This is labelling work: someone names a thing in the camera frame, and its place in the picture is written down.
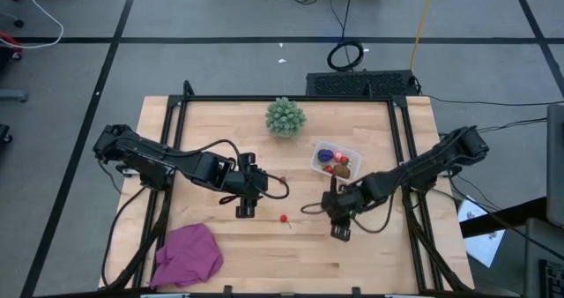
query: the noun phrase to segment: plastic container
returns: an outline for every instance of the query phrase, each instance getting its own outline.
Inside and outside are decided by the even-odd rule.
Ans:
[[[319,152],[321,149],[328,149],[333,153],[336,152],[342,153],[344,156],[348,157],[349,161],[352,163],[351,176],[348,179],[345,179],[337,175],[338,180],[350,182],[357,179],[357,176],[359,175],[359,171],[360,171],[360,163],[362,162],[362,157],[360,156],[359,153],[355,152],[352,149],[343,147],[341,145],[332,144],[324,141],[317,142],[317,145],[315,146],[314,154],[313,156],[311,156],[310,166],[315,171],[320,172],[327,176],[332,176],[333,174],[323,171],[323,166],[331,165],[333,167],[337,165],[338,162],[335,159],[332,159],[328,162],[319,161],[319,159],[317,159],[317,152]]]

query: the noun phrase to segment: wooden tabletop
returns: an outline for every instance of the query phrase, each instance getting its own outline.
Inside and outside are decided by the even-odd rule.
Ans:
[[[147,97],[137,132],[158,141],[166,111],[166,97]],[[426,97],[409,98],[409,112],[419,153],[438,142],[433,110]],[[395,167],[396,156],[386,104],[375,102],[299,102],[308,119],[296,138],[274,138],[265,127],[268,102],[195,101],[188,105],[181,149],[186,151],[229,138],[239,150],[256,154],[256,164],[265,171],[284,176],[290,196],[284,200],[263,198],[254,219],[237,220],[237,202],[218,205],[226,194],[212,192],[176,176],[168,229],[203,222],[214,234],[225,263],[205,283],[185,288],[165,286],[161,291],[223,292],[232,285],[235,293],[333,293],[350,294],[360,287],[363,294],[417,293],[412,251],[408,240],[401,192],[394,195],[388,227],[378,235],[367,234],[351,225],[351,241],[330,237],[330,220],[325,214],[306,215],[300,208],[320,202],[330,178],[310,169],[317,141],[345,146],[360,153],[360,175]],[[401,113],[397,110],[406,159]],[[171,128],[172,145],[175,125]],[[211,149],[233,156],[228,145]],[[119,207],[139,189],[138,178],[125,179]],[[438,190],[450,193],[448,182],[440,179]],[[269,181],[269,193],[281,195],[284,186]],[[149,192],[130,204],[115,227],[108,256],[107,276],[112,281],[130,261],[139,245]],[[452,270],[473,287],[456,208],[448,197],[427,194],[436,248]],[[358,220],[369,228],[384,222],[388,205],[363,213]],[[280,223],[285,214],[290,225]],[[421,247],[427,287],[433,282],[427,253]],[[143,284],[149,282],[153,251],[147,256]]]

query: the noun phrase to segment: purple cloth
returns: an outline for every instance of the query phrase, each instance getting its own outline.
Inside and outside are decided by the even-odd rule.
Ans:
[[[157,271],[151,288],[175,284],[186,287],[207,281],[223,265],[223,256],[204,223],[168,233],[167,243],[157,251]]]

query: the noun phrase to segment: floor tile line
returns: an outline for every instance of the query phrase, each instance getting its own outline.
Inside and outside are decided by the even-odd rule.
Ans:
[[[22,288],[20,294],[20,297],[22,298],[33,297],[37,282],[39,281],[39,278],[41,276],[41,270],[43,268],[43,265],[45,264],[49,248],[55,236],[56,226],[61,219],[61,215],[63,214],[63,208],[66,203],[67,197],[69,196],[72,181],[76,174],[78,163],[80,162],[80,157],[82,155],[82,152],[84,151],[85,143],[88,138],[94,116],[96,114],[96,109],[98,107],[98,104],[100,103],[100,97],[104,90],[106,81],[108,80],[108,74],[112,68],[112,63],[115,59],[115,53],[119,46],[119,40],[123,35],[123,30],[125,29],[125,25],[130,15],[133,2],[134,0],[126,0],[123,6],[122,14],[117,24],[117,28],[115,29],[114,37],[112,38],[111,44],[108,48],[108,53],[106,55],[106,59],[104,60],[104,64],[101,67],[96,86],[93,89],[92,98],[90,99],[90,103],[88,104],[85,118],[82,122],[82,125],[80,126],[77,141],[74,145],[74,148],[72,149],[69,164],[64,172],[63,180],[61,182],[59,191],[57,192],[55,203],[53,204],[47,225],[45,226],[43,235],[41,236],[38,249],[35,252],[35,256],[33,257],[33,262],[29,269],[29,273],[27,274],[26,282],[24,283],[24,286]]]
[[[548,68],[553,74],[554,81],[556,82],[556,85],[560,89],[562,95],[564,95],[564,77],[562,76],[560,66],[556,62],[556,59],[554,59],[553,52],[550,50],[550,47],[547,44],[547,40],[540,30],[540,26],[538,25],[537,19],[535,18],[535,15],[533,14],[531,7],[529,6],[529,3],[527,2],[527,0],[518,1],[521,5],[523,13],[525,14],[525,17],[527,18],[527,21],[529,22],[529,26],[531,27],[532,32],[535,34],[535,38],[539,40],[540,50],[545,57]]]
[[[53,37],[17,37],[21,43],[46,43],[52,41]],[[111,43],[111,37],[68,37],[62,38],[60,43]],[[240,44],[240,43],[335,43],[340,37],[333,36],[272,36],[272,37],[122,37],[123,44]],[[360,41],[362,43],[379,44],[411,44],[415,42],[414,37],[347,37],[347,40]],[[564,44],[564,38],[539,39],[534,37],[510,38],[510,37],[423,37],[421,44],[488,44],[488,45],[519,45],[538,44],[543,41],[553,44]]]

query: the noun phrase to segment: succulent plant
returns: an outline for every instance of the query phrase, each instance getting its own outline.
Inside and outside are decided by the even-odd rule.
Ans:
[[[266,112],[266,126],[272,135],[290,138],[298,133],[307,121],[303,109],[286,97],[277,98]]]

